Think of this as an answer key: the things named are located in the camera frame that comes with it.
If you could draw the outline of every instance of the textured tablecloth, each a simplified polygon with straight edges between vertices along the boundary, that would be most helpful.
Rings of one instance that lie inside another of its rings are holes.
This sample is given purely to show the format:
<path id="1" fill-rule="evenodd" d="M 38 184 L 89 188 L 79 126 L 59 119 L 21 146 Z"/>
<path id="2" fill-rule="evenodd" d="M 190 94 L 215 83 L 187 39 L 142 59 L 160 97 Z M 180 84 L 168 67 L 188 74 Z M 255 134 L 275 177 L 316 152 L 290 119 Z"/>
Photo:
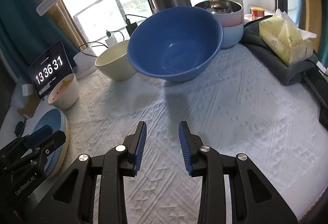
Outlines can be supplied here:
<path id="1" fill-rule="evenodd" d="M 79 86 L 79 101 L 65 111 L 71 138 L 61 173 L 80 154 L 105 154 L 138 121 L 147 123 L 141 170 L 124 180 L 129 224 L 197 222 L 201 178 L 184 167 L 182 120 L 221 154 L 247 154 L 298 217 L 328 184 L 328 132 L 318 122 L 318 102 L 304 85 L 281 86 L 242 45 L 221 50 L 189 82 L 141 74 L 113 82 L 96 71 Z"/>

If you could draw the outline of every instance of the blue bowl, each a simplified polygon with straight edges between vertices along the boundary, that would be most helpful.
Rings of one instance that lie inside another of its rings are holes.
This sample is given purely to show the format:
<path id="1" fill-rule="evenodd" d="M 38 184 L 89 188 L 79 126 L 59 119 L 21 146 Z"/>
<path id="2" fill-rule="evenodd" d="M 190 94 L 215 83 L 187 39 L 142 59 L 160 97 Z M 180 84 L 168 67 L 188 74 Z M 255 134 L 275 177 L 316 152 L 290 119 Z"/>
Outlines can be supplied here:
<path id="1" fill-rule="evenodd" d="M 206 10 L 172 7 L 152 15 L 133 32 L 128 59 L 147 76 L 191 80 L 217 55 L 222 38 L 221 25 Z"/>

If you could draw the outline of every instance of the dark gray cloth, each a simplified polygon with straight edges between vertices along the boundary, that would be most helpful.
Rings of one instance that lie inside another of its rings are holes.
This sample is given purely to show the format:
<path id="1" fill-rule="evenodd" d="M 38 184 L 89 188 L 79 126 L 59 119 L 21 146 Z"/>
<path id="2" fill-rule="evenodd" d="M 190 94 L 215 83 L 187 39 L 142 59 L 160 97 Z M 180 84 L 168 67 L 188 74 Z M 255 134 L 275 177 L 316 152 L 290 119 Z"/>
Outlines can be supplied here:
<path id="1" fill-rule="evenodd" d="M 286 66 L 286 64 L 270 49 L 265 41 L 261 39 L 259 28 L 259 22 L 261 20 L 252 21 L 245 25 L 244 34 L 240 43 L 245 45 L 253 55 L 256 56 L 256 58 L 258 58 L 271 71 L 271 73 L 280 80 L 282 84 L 292 85 L 301 82 L 301 72 L 314 67 L 314 64 L 304 60 L 290 67 Z M 315 64 L 318 62 L 318 58 L 315 54 L 313 54 L 309 60 L 313 61 Z"/>

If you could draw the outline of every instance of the screen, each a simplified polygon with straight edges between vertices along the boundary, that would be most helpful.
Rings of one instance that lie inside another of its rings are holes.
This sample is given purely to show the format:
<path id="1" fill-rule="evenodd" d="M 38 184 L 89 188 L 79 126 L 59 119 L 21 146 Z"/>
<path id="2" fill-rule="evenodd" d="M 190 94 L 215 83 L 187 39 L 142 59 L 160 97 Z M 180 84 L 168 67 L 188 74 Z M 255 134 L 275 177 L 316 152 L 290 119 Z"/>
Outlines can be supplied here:
<path id="1" fill-rule="evenodd" d="M 31 80 L 40 99 L 71 73 L 72 68 L 61 41 L 45 51 L 30 67 Z"/>

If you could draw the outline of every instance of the silver bolt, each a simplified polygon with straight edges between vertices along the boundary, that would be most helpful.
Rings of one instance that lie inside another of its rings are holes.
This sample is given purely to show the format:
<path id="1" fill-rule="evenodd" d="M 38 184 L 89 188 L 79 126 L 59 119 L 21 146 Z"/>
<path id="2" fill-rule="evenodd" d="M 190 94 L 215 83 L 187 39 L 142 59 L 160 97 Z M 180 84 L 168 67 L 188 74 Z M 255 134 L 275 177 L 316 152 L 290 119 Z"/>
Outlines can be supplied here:
<path id="1" fill-rule="evenodd" d="M 117 152 L 123 152 L 125 150 L 125 148 L 126 147 L 124 145 L 118 145 L 118 146 L 116 146 L 115 149 Z"/>
<path id="2" fill-rule="evenodd" d="M 210 147 L 207 146 L 207 145 L 202 145 L 202 146 L 200 147 L 200 150 L 201 150 L 202 152 L 208 152 L 208 151 L 210 150 Z"/>
<path id="3" fill-rule="evenodd" d="M 79 160 L 80 160 L 80 161 L 86 161 L 86 160 L 88 160 L 88 158 L 89 158 L 89 157 L 88 157 L 88 155 L 86 155 L 86 154 L 82 154 L 82 155 L 79 156 Z"/>
<path id="4" fill-rule="evenodd" d="M 247 155 L 245 155 L 245 154 L 239 154 L 238 155 L 238 159 L 240 159 L 241 161 L 245 161 L 247 159 Z"/>

